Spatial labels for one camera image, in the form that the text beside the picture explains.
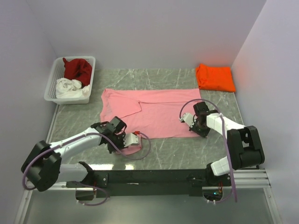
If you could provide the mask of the pink t shirt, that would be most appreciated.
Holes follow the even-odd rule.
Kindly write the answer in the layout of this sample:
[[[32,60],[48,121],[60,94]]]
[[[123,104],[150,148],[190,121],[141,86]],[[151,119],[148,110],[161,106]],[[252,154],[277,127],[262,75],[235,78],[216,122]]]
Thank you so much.
[[[188,125],[179,121],[179,112],[193,112],[193,105],[185,103],[200,98],[199,89],[187,90],[113,90],[101,95],[101,121],[118,117],[127,128],[126,133],[140,131],[150,139],[196,137]]]

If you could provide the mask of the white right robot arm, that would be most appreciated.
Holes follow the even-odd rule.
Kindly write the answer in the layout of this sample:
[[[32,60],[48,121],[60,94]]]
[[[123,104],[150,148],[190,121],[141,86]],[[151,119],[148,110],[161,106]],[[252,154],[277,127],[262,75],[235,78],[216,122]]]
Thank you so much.
[[[258,130],[255,126],[238,124],[217,110],[210,110],[205,102],[193,106],[195,114],[184,113],[180,121],[191,132],[205,138],[210,130],[224,137],[227,155],[206,166],[205,181],[216,186],[228,178],[230,170],[239,170],[263,164],[265,156]]]

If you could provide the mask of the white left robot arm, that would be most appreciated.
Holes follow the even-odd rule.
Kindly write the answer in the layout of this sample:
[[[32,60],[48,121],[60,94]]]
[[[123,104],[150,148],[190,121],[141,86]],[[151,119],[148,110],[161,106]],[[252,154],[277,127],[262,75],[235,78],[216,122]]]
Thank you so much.
[[[83,152],[86,149],[106,144],[108,148],[119,151],[125,148],[125,130],[127,125],[118,117],[111,121],[92,124],[83,132],[65,140],[35,144],[21,167],[23,173],[22,186],[26,190],[29,180],[40,192],[48,190],[57,182],[78,182],[87,188],[93,183],[94,171],[85,162],[75,165],[64,165],[63,161]]]

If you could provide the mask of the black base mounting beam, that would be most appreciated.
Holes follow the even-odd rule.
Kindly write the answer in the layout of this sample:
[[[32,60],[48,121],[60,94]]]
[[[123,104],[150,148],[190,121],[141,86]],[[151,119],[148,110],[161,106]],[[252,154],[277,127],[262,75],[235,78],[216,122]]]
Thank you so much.
[[[101,188],[109,196],[203,196],[204,187],[230,187],[228,174],[214,176],[206,169],[95,170],[81,183],[69,181],[67,188]]]

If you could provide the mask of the folded orange t shirt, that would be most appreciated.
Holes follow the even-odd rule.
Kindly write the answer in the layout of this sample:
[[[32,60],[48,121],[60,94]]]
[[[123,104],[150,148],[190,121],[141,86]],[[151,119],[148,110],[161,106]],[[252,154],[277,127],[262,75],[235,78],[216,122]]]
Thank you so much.
[[[196,79],[200,90],[236,92],[229,67],[209,67],[200,64],[196,68]]]

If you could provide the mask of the white t shirt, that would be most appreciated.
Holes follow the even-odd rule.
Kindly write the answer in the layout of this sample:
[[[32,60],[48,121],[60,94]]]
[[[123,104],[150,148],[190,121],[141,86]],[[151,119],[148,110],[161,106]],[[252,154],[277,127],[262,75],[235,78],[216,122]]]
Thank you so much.
[[[90,85],[84,86],[76,79],[60,78],[56,80],[56,98],[82,98],[86,97]]]

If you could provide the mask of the white plastic laundry basket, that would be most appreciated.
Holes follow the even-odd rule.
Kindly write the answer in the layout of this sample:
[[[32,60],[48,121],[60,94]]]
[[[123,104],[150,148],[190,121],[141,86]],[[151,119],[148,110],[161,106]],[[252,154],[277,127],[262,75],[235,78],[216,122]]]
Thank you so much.
[[[95,64],[93,56],[57,58],[50,70],[44,99],[58,105],[89,103]]]

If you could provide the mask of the dark red t shirt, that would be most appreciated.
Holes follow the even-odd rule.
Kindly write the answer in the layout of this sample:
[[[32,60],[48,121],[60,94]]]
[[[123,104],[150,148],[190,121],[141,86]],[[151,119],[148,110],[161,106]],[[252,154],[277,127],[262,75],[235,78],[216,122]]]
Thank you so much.
[[[67,61],[63,58],[64,62],[64,78],[69,80],[76,79],[80,81],[84,86],[90,84],[92,75],[92,66],[83,58],[76,58],[71,61]]]

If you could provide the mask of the aluminium rail frame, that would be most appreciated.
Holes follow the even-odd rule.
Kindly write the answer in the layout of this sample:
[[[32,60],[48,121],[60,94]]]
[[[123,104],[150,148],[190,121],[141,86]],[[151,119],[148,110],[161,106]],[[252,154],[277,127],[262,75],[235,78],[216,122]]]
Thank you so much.
[[[198,102],[205,102],[206,105],[208,104],[208,100],[205,99],[194,100],[194,104]],[[183,112],[180,112],[179,118],[181,118],[183,114],[184,114]],[[133,133],[138,134],[141,137],[141,139],[145,137],[145,134],[142,132],[135,131]],[[269,188],[271,186],[266,172],[262,169],[259,169],[259,165],[249,167],[249,168],[243,168],[239,170],[230,170],[229,177],[231,180],[230,187],[219,186],[219,187],[203,188],[202,197],[204,197],[207,203],[211,203],[215,205],[224,202],[225,200],[229,199],[231,196],[235,197],[237,195],[236,190],[238,188],[263,188],[264,191],[268,193]],[[67,188],[66,184],[67,182],[57,182],[53,186],[61,186]],[[29,180],[26,180],[26,185],[31,188],[29,191],[37,190],[37,189],[33,189],[34,185]],[[95,198],[100,198],[101,202],[105,203],[108,200],[108,198],[111,197],[108,195],[108,192],[106,190],[98,187],[90,188],[89,185],[85,185],[85,184],[83,185],[82,188],[67,188],[67,189],[75,190],[76,200],[79,204],[83,206],[94,206],[93,199]]]

